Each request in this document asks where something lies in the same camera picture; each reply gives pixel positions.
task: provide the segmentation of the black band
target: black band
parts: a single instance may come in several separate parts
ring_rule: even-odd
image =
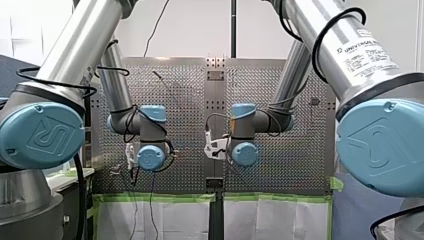
[[[231,139],[250,141],[250,140],[255,140],[255,137],[234,137],[234,136],[231,136]]]
[[[352,7],[344,10],[343,12],[337,14],[335,17],[330,19],[328,23],[325,25],[325,27],[322,29],[322,31],[318,34],[314,47],[312,48],[312,67],[314,68],[315,73],[317,76],[323,80],[325,83],[327,83],[327,80],[325,79],[324,75],[321,73],[319,67],[318,67],[318,54],[319,50],[321,48],[322,41],[324,40],[325,35],[330,31],[331,28],[333,28],[334,25],[336,25],[340,19],[342,19],[345,15],[356,12],[361,14],[362,16],[362,24],[365,24],[367,21],[367,15],[365,14],[364,10],[358,7]]]
[[[37,97],[48,99],[52,102],[62,103],[64,105],[74,109],[81,117],[85,113],[85,109],[83,107],[81,107],[80,105],[76,104],[75,102],[73,102],[73,101],[71,101],[71,100],[69,100],[65,97],[62,97],[58,94],[44,90],[42,88],[18,84],[16,86],[15,90],[13,90],[13,92],[27,93],[27,94],[34,95],[34,96],[37,96]]]
[[[343,116],[356,105],[371,100],[377,97],[378,95],[381,95],[395,88],[417,82],[424,82],[424,73],[409,73],[393,78],[392,80],[379,83],[374,87],[358,94],[357,96],[346,102],[343,106],[341,106],[336,113],[336,118],[338,121],[340,121]]]
[[[1,173],[10,173],[10,172],[19,172],[22,171],[23,169],[19,169],[19,168],[15,168],[9,165],[5,165],[5,166],[0,166],[0,174]]]
[[[122,109],[122,110],[118,110],[118,111],[110,111],[111,114],[116,114],[116,113],[123,113],[123,112],[128,112],[129,110],[132,110],[134,107],[131,106],[129,108],[126,109]]]
[[[166,142],[166,140],[165,139],[162,139],[162,140],[141,140],[140,139],[140,142],[141,143],[163,143],[163,142]]]

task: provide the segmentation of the metal pole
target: metal pole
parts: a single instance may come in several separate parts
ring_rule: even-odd
[[[113,44],[106,50],[101,65],[103,67],[122,68],[121,54],[117,44]],[[131,95],[127,80],[122,72],[99,70],[99,74],[109,110],[116,112],[131,108]]]
[[[123,8],[117,0],[82,0],[44,61],[37,77],[74,85],[88,85],[115,31]],[[36,85],[80,102],[81,90]]]
[[[231,0],[231,58],[237,57],[237,0]]]
[[[281,74],[280,82],[273,101],[272,107],[280,109],[290,109],[295,103],[296,98],[286,101],[296,95],[299,89],[307,80],[309,66],[311,64],[311,54],[305,45],[295,41],[290,49],[289,56]]]

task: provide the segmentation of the silver arm tube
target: silver arm tube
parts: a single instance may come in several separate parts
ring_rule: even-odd
[[[101,66],[122,68],[119,46],[110,46],[101,60]],[[106,102],[111,112],[128,110],[132,107],[132,100],[125,76],[117,70],[100,70],[100,80]]]
[[[82,0],[44,61],[37,77],[88,85],[123,15],[119,0]],[[81,104],[82,90],[26,82]]]
[[[291,109],[293,107],[296,100],[293,96],[307,80],[310,64],[311,54],[308,49],[303,43],[295,41],[290,49],[284,71],[270,104],[272,107],[279,109]]]
[[[268,114],[258,111],[253,118],[255,132],[280,132],[291,129],[292,116],[289,112],[295,105],[294,97],[307,81],[311,64],[311,54],[305,45],[295,41],[280,77],[273,101],[268,106]]]
[[[288,17],[293,22],[310,52],[325,25],[346,9],[345,4],[340,0],[282,1],[284,17]],[[278,5],[275,0],[271,2],[274,6]],[[325,35],[318,53],[319,67],[340,100],[341,106],[360,93],[402,73],[358,18],[355,14],[348,14],[340,19]],[[371,44],[376,46],[375,51],[379,52],[379,57],[386,62],[376,66],[375,69],[359,72],[357,70],[361,65],[358,67],[358,64],[364,64],[365,61],[353,58],[343,59],[343,56],[345,56],[344,51],[352,52],[355,48],[360,49],[361,44],[364,44],[361,42],[364,37],[369,38]],[[346,44],[352,44],[353,49],[349,49]]]

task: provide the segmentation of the wall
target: wall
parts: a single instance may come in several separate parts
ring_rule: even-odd
[[[71,0],[0,0],[0,54],[41,65],[71,14]]]
[[[139,1],[116,30],[126,57],[143,56],[165,0]],[[230,0],[171,0],[151,41],[150,57],[230,56]],[[271,4],[238,1],[237,57],[286,58],[292,39]]]

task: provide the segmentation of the green tape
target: green tape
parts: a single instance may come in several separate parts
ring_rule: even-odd
[[[100,209],[100,203],[99,201],[96,201],[95,198],[93,197],[93,207],[92,207],[92,212],[93,212],[93,239],[97,239],[97,228],[98,228],[98,222],[99,222],[99,209]]]
[[[225,193],[224,200],[233,202],[273,200],[282,202],[329,203],[332,201],[332,197],[274,193]]]
[[[333,239],[333,197],[331,197],[331,201],[328,202],[327,239]]]
[[[330,177],[330,188],[341,192],[343,191],[344,183],[336,177]]]
[[[205,203],[212,202],[215,199],[214,194],[183,194],[183,195],[169,195],[169,194],[150,194],[150,193],[117,193],[117,194],[98,194],[94,195],[93,199],[96,202],[152,202],[160,203]]]

